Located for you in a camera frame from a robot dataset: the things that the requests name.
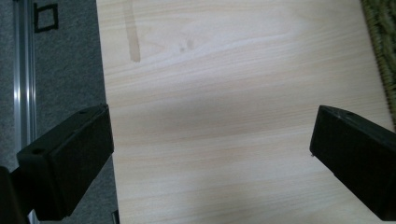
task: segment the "floor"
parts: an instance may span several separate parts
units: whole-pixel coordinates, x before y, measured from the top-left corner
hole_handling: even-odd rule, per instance
[[[106,102],[95,0],[36,1],[38,7],[58,5],[59,29],[35,34],[37,134],[88,106]],[[16,168],[13,114],[12,1],[0,2],[0,165]],[[52,14],[39,14],[39,25]],[[61,222],[113,223],[118,209],[110,158],[71,217]]]

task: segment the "black object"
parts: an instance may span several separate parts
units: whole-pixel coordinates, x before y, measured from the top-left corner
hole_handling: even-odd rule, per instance
[[[0,167],[0,223],[70,216],[113,149],[108,106],[77,112],[20,151],[11,175]]]
[[[113,216],[113,224],[120,224],[119,210],[114,211],[111,216]]]
[[[396,133],[321,105],[310,150],[382,220],[396,220]]]
[[[50,4],[46,5],[43,7],[37,7],[37,3],[34,3],[34,10],[35,10],[35,33],[41,33],[49,30],[57,30],[59,28],[59,19],[58,19],[58,4]],[[44,26],[44,27],[39,27],[38,21],[39,21],[39,14],[40,12],[46,11],[46,10],[52,10],[52,18],[53,18],[53,24]]]

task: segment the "screw hole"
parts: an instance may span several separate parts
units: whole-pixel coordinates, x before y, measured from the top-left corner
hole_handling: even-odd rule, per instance
[[[44,149],[44,148],[35,148],[35,149],[33,149],[32,153],[35,155],[38,155],[38,154],[43,153],[45,150],[46,149]]]

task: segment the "metal rail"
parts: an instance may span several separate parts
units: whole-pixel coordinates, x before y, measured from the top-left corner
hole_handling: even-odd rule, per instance
[[[14,122],[15,151],[36,139],[35,41],[33,0],[14,1]],[[38,224],[34,213],[31,224]]]

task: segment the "wood grain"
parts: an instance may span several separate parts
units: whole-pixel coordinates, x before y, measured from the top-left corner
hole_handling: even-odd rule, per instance
[[[380,223],[309,152],[319,105],[391,128],[358,0],[97,5],[121,223]]]

